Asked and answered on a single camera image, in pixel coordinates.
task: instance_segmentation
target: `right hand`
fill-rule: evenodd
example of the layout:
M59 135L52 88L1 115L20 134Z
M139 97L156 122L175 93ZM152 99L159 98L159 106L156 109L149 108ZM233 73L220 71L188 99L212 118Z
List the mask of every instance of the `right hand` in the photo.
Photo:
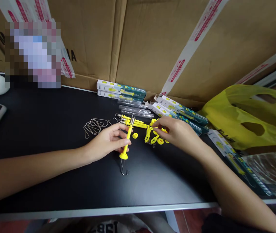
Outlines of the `right hand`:
M162 126L165 127L167 133L161 130ZM209 148L191 126L182 120L163 116L154 122L152 127L158 135L195 158L206 154L206 149Z

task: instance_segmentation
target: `forearm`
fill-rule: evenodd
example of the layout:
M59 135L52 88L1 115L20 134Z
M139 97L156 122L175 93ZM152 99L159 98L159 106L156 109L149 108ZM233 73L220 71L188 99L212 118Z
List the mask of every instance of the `forearm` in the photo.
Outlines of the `forearm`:
M23 189L84 166L85 148L0 160L0 200Z
M276 232L276 215L210 147L204 147L197 158L224 216L247 226Z

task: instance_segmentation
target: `floor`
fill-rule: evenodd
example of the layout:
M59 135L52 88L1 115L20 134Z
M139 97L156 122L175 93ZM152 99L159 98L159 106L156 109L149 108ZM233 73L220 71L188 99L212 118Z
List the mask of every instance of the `floor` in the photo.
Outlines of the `floor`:
M204 219L211 213L221 214L220 207L206 209L175 210L179 233L200 233Z
M219 207L206 209L190 209L172 211L177 226L173 229L178 233L200 233L204 219L211 213L221 213ZM34 232L32 220L0 222L0 233L29 233Z

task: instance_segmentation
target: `clear plastic tube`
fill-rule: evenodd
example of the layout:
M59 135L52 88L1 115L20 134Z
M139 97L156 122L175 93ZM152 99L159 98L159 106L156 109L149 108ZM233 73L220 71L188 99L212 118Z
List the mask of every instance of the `clear plastic tube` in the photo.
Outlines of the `clear plastic tube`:
M127 114L127 115L136 115L137 117L144 117L144 118L149 118L149 119L153 119L154 115L153 114L146 114L146 113L142 113L142 112L133 112L133 111L126 111L124 109L121 110L122 114Z
M119 99L118 104L141 108L141 109L148 109L147 105L141 104L139 101L136 101L136 100L130 101L130 100Z
M141 108L134 108L134 107L129 107L129 106L124 106L124 105L119 105L119 109L124 109L127 111L137 111L137 112L142 112L142 113L151 113L150 110L146 109L141 109Z

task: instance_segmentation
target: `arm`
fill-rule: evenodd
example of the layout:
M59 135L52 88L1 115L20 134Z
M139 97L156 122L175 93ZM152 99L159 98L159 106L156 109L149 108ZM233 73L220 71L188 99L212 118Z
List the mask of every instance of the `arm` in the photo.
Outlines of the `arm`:
M87 145L77 149L1 159L0 200L62 173L95 162L113 150L121 153L122 147L131 142L126 139L127 134L118 129L128 131L126 125L115 124L102 130Z
M165 126L168 133L156 128L154 131L202 164L224 216L250 227L276 232L276 215L196 135L190 125L165 116L152 127L156 126Z

